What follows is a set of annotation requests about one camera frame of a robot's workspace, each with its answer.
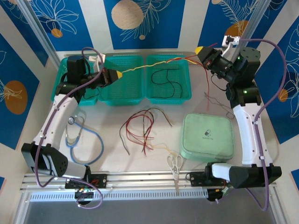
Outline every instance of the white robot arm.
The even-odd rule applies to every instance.
[[[81,98],[85,94],[87,88],[97,88],[105,87],[112,84],[122,77],[122,74],[116,70],[104,69],[102,73],[98,76],[99,69],[99,58],[91,57],[95,63],[93,69],[94,73],[90,73],[89,64],[86,59],[82,56],[71,56],[67,60],[67,73],[65,73],[60,84],[56,88],[54,103],[51,111],[42,126],[39,134],[34,138],[31,144],[24,143],[22,146],[22,154],[28,165],[28,167],[35,171],[35,158],[38,149],[39,142],[43,138],[41,144],[41,151],[38,157],[38,173],[67,177],[67,178],[77,178],[86,180],[86,176],[90,175],[90,168],[88,166],[80,165],[71,161],[68,161],[67,157],[59,152],[60,141],[67,125],[69,117],[74,113],[77,108]],[[88,83],[90,80],[94,80],[87,86],[78,89],[79,86]],[[68,96],[66,100],[57,108],[57,104],[66,97],[72,90],[73,94]]]
[[[266,165],[269,183],[279,178],[282,173],[280,167],[273,165],[267,150],[261,118],[256,122],[255,117],[261,108],[259,90],[253,82],[260,65],[260,52],[253,48],[243,48],[234,63],[224,58],[228,49],[237,45],[239,40],[240,37],[225,36],[222,46],[227,49],[224,52],[207,47],[198,47],[195,51],[207,70],[228,82],[226,96],[238,122],[243,152],[242,167],[227,163],[208,163],[205,175],[210,180],[226,180],[234,188],[264,187],[262,161]],[[256,125],[260,136],[256,135]],[[263,156],[258,146],[258,137],[262,143]]]

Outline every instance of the teal plastic basket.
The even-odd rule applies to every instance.
[[[143,65],[142,56],[106,57],[105,67],[120,72]],[[144,98],[144,69],[136,69],[123,74],[110,86],[100,90],[98,100],[111,106],[136,105]]]
[[[150,55],[146,64],[167,61],[182,55]],[[189,66],[186,60],[146,68],[145,97],[153,104],[182,104],[191,99]]]
[[[64,58],[58,70],[55,85],[52,91],[51,100],[54,100],[55,90],[60,83],[61,76],[67,72],[67,58]],[[93,63],[89,63],[90,70],[93,72]],[[124,71],[143,65],[142,56],[113,56],[106,57],[105,67],[118,71]],[[120,80],[117,80],[110,86],[103,89],[87,89],[79,105],[94,105],[97,100],[105,102],[108,105],[136,105],[144,98],[144,71],[137,69],[123,74]]]
[[[60,83],[61,76],[67,72],[66,61],[67,61],[67,58],[64,58],[64,59],[62,59],[62,61],[60,63],[59,70],[58,70],[55,84],[54,84],[54,88],[53,88],[52,95],[51,95],[52,101],[54,100],[56,87]],[[89,63],[89,64],[90,64],[91,72],[93,72],[93,63]],[[86,93],[85,93],[84,97],[82,97],[82,99],[80,100],[79,106],[95,105],[98,101],[97,100],[98,94],[99,94],[99,91],[97,89],[94,89],[94,90],[86,89]]]

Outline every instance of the vent grille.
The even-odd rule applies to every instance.
[[[208,198],[206,189],[180,190],[177,195],[175,190],[135,190],[135,191],[102,191],[104,200],[150,200],[150,199],[183,199],[183,198]],[[95,199],[100,199],[99,193],[94,193]],[[74,192],[35,192],[31,195],[31,202],[56,202],[73,201]]]

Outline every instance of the white plastic clip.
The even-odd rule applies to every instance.
[[[104,63],[106,55],[104,55],[104,54],[100,54],[100,55],[102,56],[103,63]],[[90,62],[93,62],[93,72],[99,72],[100,71],[99,65],[102,63],[100,60],[100,57],[98,55],[97,56],[89,56],[88,60]]]
[[[234,46],[238,45],[240,41],[239,36],[229,36],[225,35],[222,41],[222,47],[226,48],[225,51],[221,54],[222,57],[224,57],[228,51]]]

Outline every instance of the cable bundle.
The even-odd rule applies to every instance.
[[[121,126],[120,128],[120,131],[119,131],[119,135],[120,135],[120,138],[121,138],[121,141],[122,141],[122,144],[125,148],[125,150],[127,151],[127,153],[130,155],[130,152],[128,150],[128,148],[126,147],[125,145],[125,142],[124,142],[124,139],[123,137],[121,136],[121,130],[123,129],[123,127],[126,128],[126,137],[129,141],[135,143],[135,144],[138,144],[138,145],[141,145],[142,146],[142,152],[144,152],[144,154],[146,155],[146,149],[149,149],[149,150],[153,150],[155,146],[151,145],[150,143],[148,143],[149,140],[153,140],[154,138],[153,137],[150,137],[150,131],[154,125],[154,122],[155,122],[155,117],[154,117],[154,114],[151,112],[151,110],[158,110],[160,111],[165,119],[167,120],[168,124],[172,127],[172,124],[170,123],[169,119],[167,118],[166,114],[158,109],[158,108],[155,108],[155,107],[152,107],[152,108],[149,108],[147,110],[141,110],[141,111],[138,111],[137,113],[134,113],[131,117],[129,117],[129,119]],[[129,124],[130,122],[133,120],[133,119],[136,119],[138,117],[143,117],[142,119],[142,129],[143,129],[143,133],[142,133],[142,136],[140,135],[136,135],[134,133],[132,133],[130,130],[129,130]],[[145,119],[147,119],[149,121],[149,126],[146,127],[146,122],[145,122]]]

